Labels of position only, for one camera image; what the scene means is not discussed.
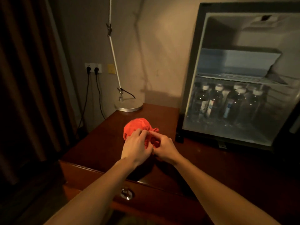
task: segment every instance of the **open refrigerator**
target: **open refrigerator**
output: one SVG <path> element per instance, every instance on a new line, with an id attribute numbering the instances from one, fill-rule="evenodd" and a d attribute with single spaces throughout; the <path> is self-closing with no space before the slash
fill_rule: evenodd
<path id="1" fill-rule="evenodd" d="M 299 136 L 299 12 L 298 2 L 200 4 L 176 141 L 273 150 Z"/>

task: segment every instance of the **curtain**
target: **curtain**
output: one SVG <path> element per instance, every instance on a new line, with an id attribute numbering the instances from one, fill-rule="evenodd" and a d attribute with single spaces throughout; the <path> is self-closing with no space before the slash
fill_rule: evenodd
<path id="1" fill-rule="evenodd" d="M 0 0 L 1 180 L 65 151 L 76 138 L 45 0 Z"/>

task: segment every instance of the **red fabric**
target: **red fabric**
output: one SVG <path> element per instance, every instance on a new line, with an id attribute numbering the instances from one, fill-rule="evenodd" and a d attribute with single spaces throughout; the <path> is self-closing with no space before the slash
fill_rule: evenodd
<path id="1" fill-rule="evenodd" d="M 159 131 L 158 128 L 153 129 L 150 123 L 144 118 L 133 119 L 129 123 L 127 123 L 127 125 L 125 125 L 124 127 L 124 134 L 123 134 L 124 140 L 126 140 L 128 136 L 131 136 L 131 134 L 137 129 L 148 130 L 148 131 L 151 130 L 157 133 Z M 149 134 L 147 135 L 145 140 L 145 148 L 148 147 L 149 141 L 153 144 L 155 148 L 159 147 L 160 143 L 156 141 L 156 139 L 152 136 L 152 134 Z"/>

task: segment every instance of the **bottle label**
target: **bottle label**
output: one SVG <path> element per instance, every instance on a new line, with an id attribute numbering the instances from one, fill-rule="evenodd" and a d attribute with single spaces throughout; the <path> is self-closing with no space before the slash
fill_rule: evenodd
<path id="1" fill-rule="evenodd" d="M 227 106 L 226 106 L 226 109 L 225 109 L 225 113 L 224 113 L 224 115 L 223 115 L 223 118 L 227 118 L 228 117 L 228 113 L 229 113 L 229 111 L 230 111 L 230 108 L 231 108 L 231 106 L 232 106 L 232 104 L 233 104 L 233 99 L 229 99 L 228 100 L 228 102 L 227 102 Z"/>
<path id="2" fill-rule="evenodd" d="M 205 111 L 206 111 L 206 108 L 207 108 L 207 104 L 208 104 L 208 100 L 207 100 L 207 101 L 203 101 L 203 102 L 202 102 L 202 104 L 201 104 L 201 108 L 200 108 L 200 112 L 201 112 L 202 114 L 204 114 L 204 113 L 205 113 Z"/>
<path id="3" fill-rule="evenodd" d="M 209 101 L 209 104 L 208 104 L 208 108 L 207 108 L 207 112 L 206 112 L 206 116 L 209 117 L 210 116 L 210 113 L 212 111 L 212 105 L 214 104 L 214 101 L 213 100 L 210 100 Z"/>

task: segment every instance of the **brown wooden tabletop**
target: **brown wooden tabletop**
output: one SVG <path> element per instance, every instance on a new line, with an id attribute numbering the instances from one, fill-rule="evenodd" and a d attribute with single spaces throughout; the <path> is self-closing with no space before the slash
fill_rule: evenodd
<path id="1" fill-rule="evenodd" d="M 115 111 L 85 139 L 69 150 L 62 161 L 108 171 L 121 157 L 123 128 L 132 119 L 145 118 L 153 128 L 175 139 L 179 109 L 144 104 L 136 112 Z M 235 190 L 283 224 L 300 223 L 300 181 L 282 168 L 271 152 L 223 151 L 185 139 L 174 143 L 198 168 Z M 128 177 L 153 188 L 192 197 L 176 169 L 152 155 Z"/>

